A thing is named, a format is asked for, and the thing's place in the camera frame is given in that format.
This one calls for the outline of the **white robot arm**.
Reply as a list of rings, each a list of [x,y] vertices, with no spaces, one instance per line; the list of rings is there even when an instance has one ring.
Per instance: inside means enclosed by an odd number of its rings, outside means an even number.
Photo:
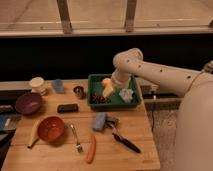
[[[105,97],[137,76],[180,101],[176,120],[174,171],[213,171],[213,69],[185,69],[144,60],[131,48],[116,54],[111,87]]]

